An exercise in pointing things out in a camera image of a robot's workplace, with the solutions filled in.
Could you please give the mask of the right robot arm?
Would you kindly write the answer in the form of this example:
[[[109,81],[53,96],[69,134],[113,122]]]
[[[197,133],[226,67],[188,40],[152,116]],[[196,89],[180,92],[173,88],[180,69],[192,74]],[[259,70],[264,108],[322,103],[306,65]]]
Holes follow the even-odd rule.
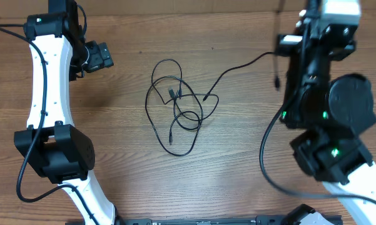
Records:
[[[331,63],[356,49],[358,1],[309,1],[275,52],[288,57],[281,121],[303,133],[290,144],[301,170],[320,181],[357,224],[376,224],[376,163],[360,135],[376,123],[370,81],[330,77]]]

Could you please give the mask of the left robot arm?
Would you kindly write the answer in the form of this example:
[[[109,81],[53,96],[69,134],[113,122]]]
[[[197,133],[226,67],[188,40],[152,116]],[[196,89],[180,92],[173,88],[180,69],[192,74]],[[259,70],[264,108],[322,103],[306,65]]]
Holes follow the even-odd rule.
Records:
[[[113,65],[105,43],[87,41],[83,8],[73,0],[50,1],[46,14],[30,15],[23,26],[33,57],[33,96],[27,128],[14,144],[38,176],[67,192],[84,224],[120,224],[121,219],[94,174],[89,137],[76,129],[69,84]]]

